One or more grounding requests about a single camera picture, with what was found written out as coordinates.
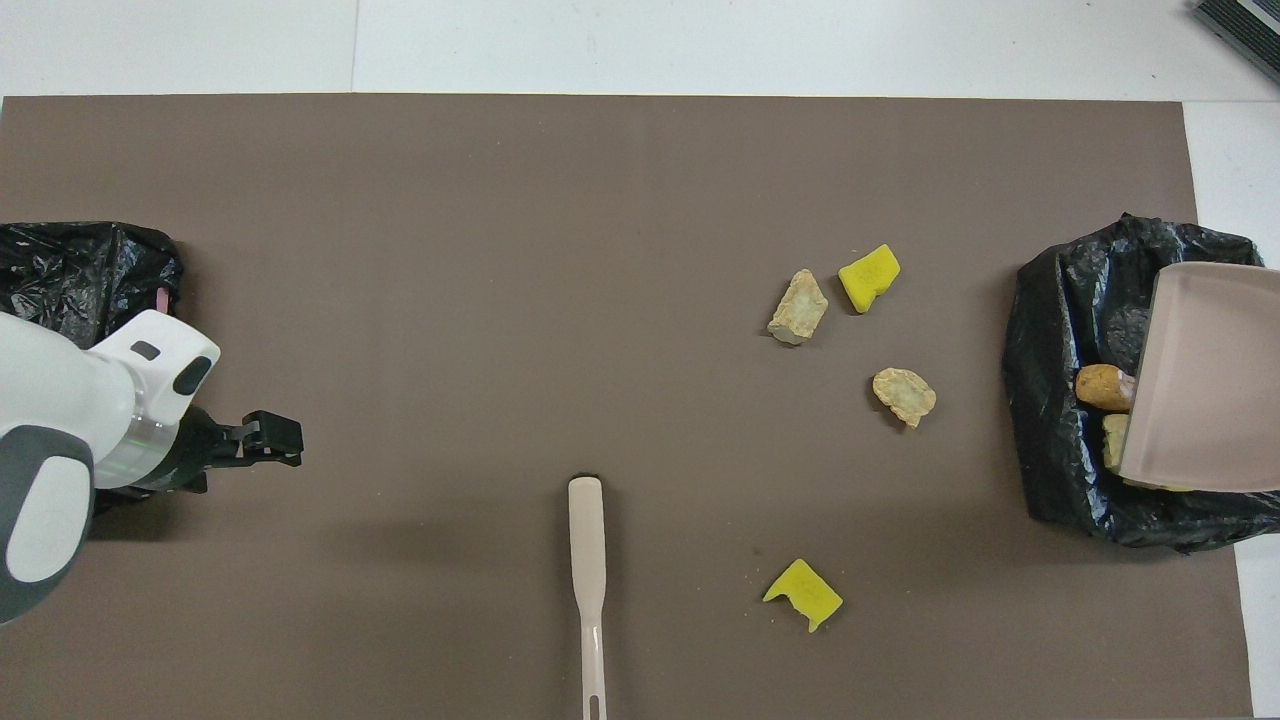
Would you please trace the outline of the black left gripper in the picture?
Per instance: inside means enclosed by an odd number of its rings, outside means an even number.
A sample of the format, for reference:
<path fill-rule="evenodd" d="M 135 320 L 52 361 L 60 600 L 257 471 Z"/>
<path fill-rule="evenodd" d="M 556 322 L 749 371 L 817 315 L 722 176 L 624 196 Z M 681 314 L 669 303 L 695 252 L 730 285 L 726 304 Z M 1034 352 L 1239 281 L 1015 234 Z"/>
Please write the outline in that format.
<path fill-rule="evenodd" d="M 241 443 L 238 432 L 244 429 Z M 151 492 L 209 492 L 207 473 L 215 468 L 248 468 L 279 462 L 302 464 L 302 425 L 275 413 L 257 410 L 242 419 L 242 427 L 223 425 L 201 407 L 189 407 L 178 425 L 173 446 L 148 474 Z"/>

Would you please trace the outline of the beige hand brush black bristles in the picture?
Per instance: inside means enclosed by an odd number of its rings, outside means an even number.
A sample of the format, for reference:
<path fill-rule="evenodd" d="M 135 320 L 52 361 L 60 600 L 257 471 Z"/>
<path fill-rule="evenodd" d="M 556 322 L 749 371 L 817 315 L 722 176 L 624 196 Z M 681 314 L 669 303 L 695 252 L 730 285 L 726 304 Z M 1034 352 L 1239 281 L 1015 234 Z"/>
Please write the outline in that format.
<path fill-rule="evenodd" d="M 607 720 L 603 609 L 607 592 L 603 487 L 577 475 L 567 486 L 570 561 L 579 611 L 582 720 Z"/>

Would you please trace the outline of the brown toy bread roll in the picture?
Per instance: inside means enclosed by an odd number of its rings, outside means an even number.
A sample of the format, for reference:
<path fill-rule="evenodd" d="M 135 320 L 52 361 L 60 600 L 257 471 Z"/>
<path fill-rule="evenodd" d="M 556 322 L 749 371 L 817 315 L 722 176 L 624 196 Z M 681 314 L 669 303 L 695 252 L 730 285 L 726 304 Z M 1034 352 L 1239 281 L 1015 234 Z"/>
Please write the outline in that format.
<path fill-rule="evenodd" d="M 1137 400 L 1137 378 L 1112 364 L 1083 366 L 1073 388 L 1080 402 L 1106 413 L 1128 414 Z"/>

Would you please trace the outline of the beige plastic dustpan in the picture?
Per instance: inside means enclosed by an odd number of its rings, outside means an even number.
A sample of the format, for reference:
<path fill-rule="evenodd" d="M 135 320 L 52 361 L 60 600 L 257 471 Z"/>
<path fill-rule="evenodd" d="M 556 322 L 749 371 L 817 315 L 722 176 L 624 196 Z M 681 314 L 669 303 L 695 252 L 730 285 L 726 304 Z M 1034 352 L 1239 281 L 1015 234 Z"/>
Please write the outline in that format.
<path fill-rule="evenodd" d="M 1157 273 L 1119 473 L 1185 491 L 1280 491 L 1280 270 Z"/>

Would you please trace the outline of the black bag-lined bin pink patch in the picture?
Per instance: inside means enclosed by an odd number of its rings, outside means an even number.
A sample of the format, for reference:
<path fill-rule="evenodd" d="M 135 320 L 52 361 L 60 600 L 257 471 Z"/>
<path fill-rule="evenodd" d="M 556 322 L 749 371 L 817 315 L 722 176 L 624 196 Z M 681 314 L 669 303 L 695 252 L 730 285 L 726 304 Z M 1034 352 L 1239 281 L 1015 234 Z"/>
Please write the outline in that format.
<path fill-rule="evenodd" d="M 160 231 L 119 222 L 0 224 L 0 313 L 81 348 L 146 310 L 169 311 L 183 265 Z"/>

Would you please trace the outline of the black bag-lined trash bin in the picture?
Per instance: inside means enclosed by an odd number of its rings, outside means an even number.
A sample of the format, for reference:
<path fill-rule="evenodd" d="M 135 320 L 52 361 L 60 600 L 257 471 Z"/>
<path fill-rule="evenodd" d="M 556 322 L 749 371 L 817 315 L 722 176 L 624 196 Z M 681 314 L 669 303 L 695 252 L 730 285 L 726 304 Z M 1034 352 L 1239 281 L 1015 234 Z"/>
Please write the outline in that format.
<path fill-rule="evenodd" d="M 1265 263 L 1247 237 L 1124 214 L 1018 270 L 1002 378 L 1030 518 L 1129 548 L 1180 553 L 1280 533 L 1280 491 L 1128 484 L 1105 466 L 1103 413 L 1075 395 L 1076 374 L 1091 364 L 1138 372 L 1156 277 L 1184 261 Z"/>

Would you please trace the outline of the brown table mat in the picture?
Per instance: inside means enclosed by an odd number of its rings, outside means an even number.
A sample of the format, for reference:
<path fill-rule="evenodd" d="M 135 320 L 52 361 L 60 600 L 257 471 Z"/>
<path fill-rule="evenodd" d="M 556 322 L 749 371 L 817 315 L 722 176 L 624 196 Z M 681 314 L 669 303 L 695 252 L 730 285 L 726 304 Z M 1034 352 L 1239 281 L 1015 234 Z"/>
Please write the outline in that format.
<path fill-rule="evenodd" d="M 0 628 L 0 720 L 580 720 L 580 471 L 609 720 L 1248 715 L 1233 552 L 1025 511 L 1015 274 L 1124 213 L 1196 219 L 1176 104 L 8 97 L 0 222 L 173 237 L 198 404 L 305 456 L 101 516 Z M 814 634 L 762 602 L 795 559 L 844 597 Z"/>

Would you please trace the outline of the pale crumpled bread piece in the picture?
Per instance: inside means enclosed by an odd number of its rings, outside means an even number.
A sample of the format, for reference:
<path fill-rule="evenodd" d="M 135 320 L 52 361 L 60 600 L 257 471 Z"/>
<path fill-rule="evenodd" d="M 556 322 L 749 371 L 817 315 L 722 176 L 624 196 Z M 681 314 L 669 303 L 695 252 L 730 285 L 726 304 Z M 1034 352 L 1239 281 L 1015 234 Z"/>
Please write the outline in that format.
<path fill-rule="evenodd" d="M 781 343 L 804 345 L 815 334 L 828 306 L 817 278 L 803 268 L 788 282 L 765 332 Z"/>
<path fill-rule="evenodd" d="M 877 372 L 870 387 L 876 397 L 910 429 L 916 429 L 937 404 L 934 389 L 908 369 L 891 366 Z"/>

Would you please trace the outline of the dark grey ribbed panel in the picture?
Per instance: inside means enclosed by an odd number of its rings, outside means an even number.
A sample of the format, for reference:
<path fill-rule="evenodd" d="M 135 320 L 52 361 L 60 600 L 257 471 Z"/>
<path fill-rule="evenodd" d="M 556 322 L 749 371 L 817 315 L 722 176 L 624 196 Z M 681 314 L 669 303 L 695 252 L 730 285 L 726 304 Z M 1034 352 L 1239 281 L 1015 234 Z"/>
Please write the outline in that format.
<path fill-rule="evenodd" d="M 1197 0 L 1192 14 L 1280 85 L 1280 0 Z"/>

